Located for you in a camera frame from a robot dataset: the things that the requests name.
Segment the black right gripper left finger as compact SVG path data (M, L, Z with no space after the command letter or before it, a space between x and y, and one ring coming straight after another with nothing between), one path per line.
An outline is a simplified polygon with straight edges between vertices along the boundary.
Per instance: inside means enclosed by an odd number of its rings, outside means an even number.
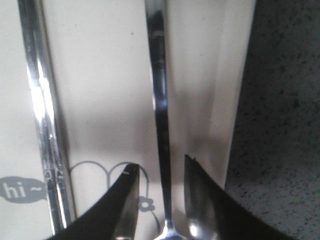
M51 240L133 240L139 212L139 165L128 164L103 197Z

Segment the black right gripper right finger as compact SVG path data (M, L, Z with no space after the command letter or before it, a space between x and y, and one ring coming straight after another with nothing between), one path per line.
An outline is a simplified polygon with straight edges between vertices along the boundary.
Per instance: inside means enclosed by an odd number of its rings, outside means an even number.
M189 155L184 157L184 202L193 240L289 240L232 199Z

